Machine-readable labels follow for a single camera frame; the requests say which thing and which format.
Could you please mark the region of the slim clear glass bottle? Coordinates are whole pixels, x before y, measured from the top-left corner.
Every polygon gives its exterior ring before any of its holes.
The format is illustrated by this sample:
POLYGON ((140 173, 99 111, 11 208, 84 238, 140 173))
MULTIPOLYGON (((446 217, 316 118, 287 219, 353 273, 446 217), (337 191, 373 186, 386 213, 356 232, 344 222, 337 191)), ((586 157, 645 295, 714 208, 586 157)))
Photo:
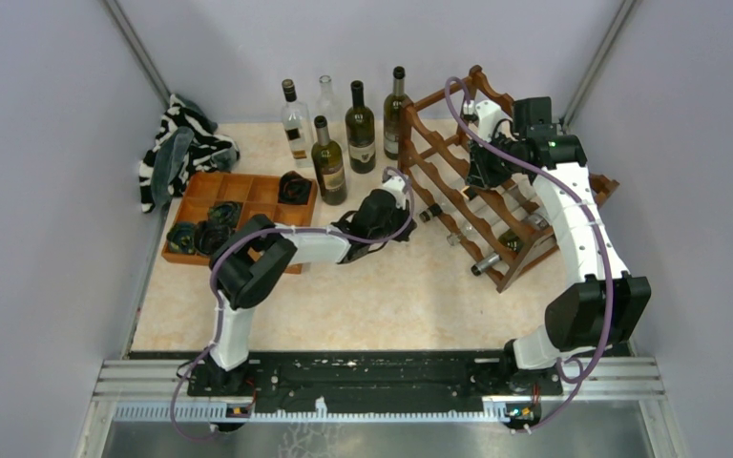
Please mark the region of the slim clear glass bottle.
MULTIPOLYGON (((501 217, 489 206, 482 198, 476 198, 467 203, 467 208, 478 218, 486 221, 490 227, 493 227, 501 220, 501 217)), ((475 226, 467 219, 459 227, 459 230, 451 233, 447 237, 447 242, 451 246, 458 245, 463 240, 477 242, 481 236, 475 226)))

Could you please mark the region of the brown wooden wine rack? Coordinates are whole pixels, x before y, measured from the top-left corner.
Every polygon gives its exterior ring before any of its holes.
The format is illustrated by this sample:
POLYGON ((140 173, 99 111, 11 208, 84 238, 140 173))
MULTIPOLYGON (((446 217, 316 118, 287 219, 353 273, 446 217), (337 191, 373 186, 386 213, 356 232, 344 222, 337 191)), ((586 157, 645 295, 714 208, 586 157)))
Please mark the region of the brown wooden wine rack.
POLYGON ((398 164, 401 171, 409 173, 413 166, 418 167, 439 191, 452 208, 442 211, 436 217, 451 230, 456 243, 462 246, 473 260, 479 264, 487 257, 480 249, 480 240, 489 245, 491 257, 497 261, 481 270, 481 276, 488 277, 497 292, 507 290, 523 273, 534 268, 557 250, 554 230, 549 226, 539 228, 526 223, 523 218, 513 214, 518 209, 533 212, 539 208, 531 198, 520 193, 519 183, 513 176, 504 172, 503 180, 488 189, 473 186, 466 181, 471 173, 469 162, 455 156, 450 150, 457 146, 469 152, 469 136, 459 129, 456 134, 444 138, 439 132, 425 126, 419 112, 445 98, 443 92, 430 94, 412 102, 405 99, 400 103, 400 134, 398 164), (473 190, 477 197, 490 209, 491 214, 505 223, 507 230, 518 239, 519 251, 498 240, 499 235, 492 228, 489 217, 481 217, 478 212, 468 208, 466 202, 458 204, 456 196, 463 188, 473 190))

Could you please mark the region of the olive wine bottle grey cap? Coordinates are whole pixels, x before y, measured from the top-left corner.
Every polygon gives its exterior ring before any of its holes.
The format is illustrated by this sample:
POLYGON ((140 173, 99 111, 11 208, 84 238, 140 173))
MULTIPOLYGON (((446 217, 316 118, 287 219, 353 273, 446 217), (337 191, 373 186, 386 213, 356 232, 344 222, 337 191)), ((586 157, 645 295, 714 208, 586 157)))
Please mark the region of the olive wine bottle grey cap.
MULTIPOLYGON (((549 220, 545 217, 540 210, 529 214, 524 218, 523 222, 534 230, 546 229, 549 225, 549 220)), ((519 237, 513 229, 508 229, 499 238, 498 241, 508 249, 511 249, 516 254, 520 253, 524 247, 524 241, 519 237)), ((478 261, 471 267, 471 273, 478 277, 486 272, 489 268, 495 266, 501 261, 501 257, 498 254, 490 254, 483 260, 478 261)))

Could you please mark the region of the dark green wine bottle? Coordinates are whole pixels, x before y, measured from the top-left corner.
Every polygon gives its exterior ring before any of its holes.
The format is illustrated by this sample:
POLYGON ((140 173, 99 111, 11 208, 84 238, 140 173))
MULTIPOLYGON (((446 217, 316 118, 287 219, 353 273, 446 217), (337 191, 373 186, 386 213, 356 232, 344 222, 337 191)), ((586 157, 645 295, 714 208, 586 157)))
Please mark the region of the dark green wine bottle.
POLYGON ((399 156, 400 122, 402 104, 408 99, 405 88, 406 70, 397 66, 392 71, 392 91, 384 101, 384 154, 391 160, 397 160, 399 156))

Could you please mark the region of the dark wine bottle black cap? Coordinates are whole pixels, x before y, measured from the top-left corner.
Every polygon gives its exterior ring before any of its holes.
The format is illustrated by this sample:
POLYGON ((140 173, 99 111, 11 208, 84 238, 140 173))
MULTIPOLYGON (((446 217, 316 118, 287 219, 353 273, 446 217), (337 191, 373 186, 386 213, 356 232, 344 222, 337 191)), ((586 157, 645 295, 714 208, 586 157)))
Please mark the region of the dark wine bottle black cap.
POLYGON ((366 106, 361 80, 353 80, 350 91, 352 106, 345 115, 349 163, 354 173, 367 174, 376 163, 374 113, 366 106))

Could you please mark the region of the green wine bottle silver neck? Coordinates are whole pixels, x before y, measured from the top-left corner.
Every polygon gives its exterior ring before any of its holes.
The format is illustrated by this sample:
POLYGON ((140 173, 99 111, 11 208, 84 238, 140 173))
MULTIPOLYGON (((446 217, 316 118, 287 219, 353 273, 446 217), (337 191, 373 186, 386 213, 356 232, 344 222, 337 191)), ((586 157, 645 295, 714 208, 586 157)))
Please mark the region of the green wine bottle silver neck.
POLYGON ((311 150, 311 158, 322 200, 328 205, 339 205, 347 197, 342 149, 332 139, 325 116, 317 115, 313 124, 316 130, 316 142, 311 150))

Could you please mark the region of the clear square spirit bottle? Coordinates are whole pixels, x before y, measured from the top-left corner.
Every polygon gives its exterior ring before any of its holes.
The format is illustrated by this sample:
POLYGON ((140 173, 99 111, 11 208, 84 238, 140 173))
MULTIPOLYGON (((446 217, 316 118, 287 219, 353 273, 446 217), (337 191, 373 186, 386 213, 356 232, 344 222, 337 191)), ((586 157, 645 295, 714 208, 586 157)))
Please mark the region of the clear square spirit bottle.
POLYGON ((284 79, 282 89, 285 104, 281 110, 281 121, 290 153, 299 168, 312 168, 314 136, 308 107, 298 98, 292 79, 284 79))

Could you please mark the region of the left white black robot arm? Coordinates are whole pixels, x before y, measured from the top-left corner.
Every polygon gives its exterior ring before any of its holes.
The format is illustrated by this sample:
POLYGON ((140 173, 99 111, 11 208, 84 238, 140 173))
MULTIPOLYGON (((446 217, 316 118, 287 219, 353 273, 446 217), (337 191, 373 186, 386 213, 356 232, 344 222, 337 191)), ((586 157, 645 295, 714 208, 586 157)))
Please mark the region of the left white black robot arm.
POLYGON ((210 260, 210 289, 217 300, 215 334, 205 363, 210 381, 222 393, 241 392, 248 381, 244 363, 255 308, 294 264, 348 264, 407 241, 415 228, 413 196, 407 185, 390 180, 372 190, 361 206, 325 227, 276 223, 256 215, 210 260))

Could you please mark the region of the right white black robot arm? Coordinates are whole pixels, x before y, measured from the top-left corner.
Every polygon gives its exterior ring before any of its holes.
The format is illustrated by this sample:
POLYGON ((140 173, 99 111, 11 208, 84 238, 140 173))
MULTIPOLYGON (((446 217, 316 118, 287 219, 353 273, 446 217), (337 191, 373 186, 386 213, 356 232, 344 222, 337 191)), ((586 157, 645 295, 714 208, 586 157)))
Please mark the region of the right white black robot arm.
POLYGON ((461 115, 477 128, 468 182, 490 189, 515 174, 527 175, 564 260, 567 289, 547 306, 536 331, 509 344, 512 358, 499 367, 503 387, 523 393, 534 384, 537 369, 627 342, 651 286, 630 274, 610 241, 580 140, 559 132, 550 97, 515 101, 510 115, 490 100, 464 101, 461 115))

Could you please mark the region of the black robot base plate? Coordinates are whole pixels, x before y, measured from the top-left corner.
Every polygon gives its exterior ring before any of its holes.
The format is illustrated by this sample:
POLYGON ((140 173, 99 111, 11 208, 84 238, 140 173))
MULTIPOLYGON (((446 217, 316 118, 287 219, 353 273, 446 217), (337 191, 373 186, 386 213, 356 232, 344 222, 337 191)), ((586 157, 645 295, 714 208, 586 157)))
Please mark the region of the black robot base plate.
POLYGON ((309 413, 323 399, 334 414, 476 412, 486 396, 559 396, 554 368, 524 371, 496 350, 254 351, 229 371, 204 360, 191 397, 256 397, 257 413, 309 413))

